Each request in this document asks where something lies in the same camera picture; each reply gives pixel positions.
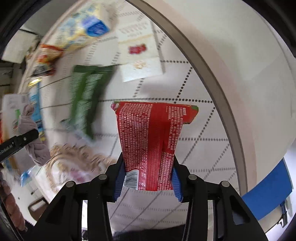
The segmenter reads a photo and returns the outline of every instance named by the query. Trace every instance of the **red package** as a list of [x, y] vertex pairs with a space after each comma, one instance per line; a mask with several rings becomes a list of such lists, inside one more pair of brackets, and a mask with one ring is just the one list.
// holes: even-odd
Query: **red package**
[[126, 168], [125, 186], [137, 190], [171, 190], [174, 153], [183, 124], [190, 124], [197, 106], [113, 102]]

